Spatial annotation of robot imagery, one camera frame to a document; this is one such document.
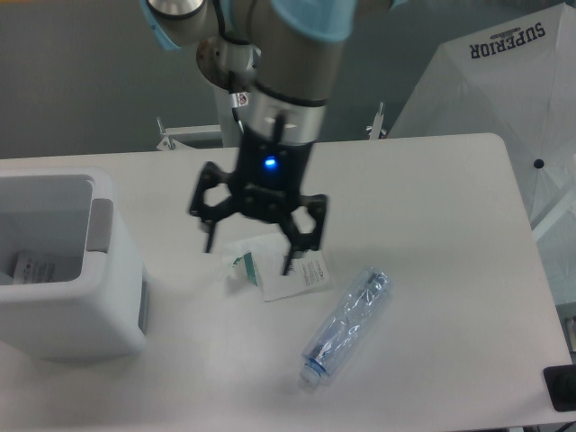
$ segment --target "plastic water bottle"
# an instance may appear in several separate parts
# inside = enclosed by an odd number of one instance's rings
[[[336,372],[391,288],[381,269],[367,267],[360,272],[302,353],[300,377],[308,385],[316,387],[320,378],[327,380]]]

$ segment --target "white table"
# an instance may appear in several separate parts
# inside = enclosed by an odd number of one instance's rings
[[[53,364],[0,345],[0,429],[447,431],[564,422],[542,370],[570,362],[501,140],[491,135],[318,145],[303,191],[326,193],[336,288],[263,303],[227,286],[219,250],[275,226],[234,216],[212,255],[186,214],[199,169],[234,149],[4,160],[107,169],[148,270],[148,345]],[[298,386],[300,354],[365,265],[395,283],[329,387]]]

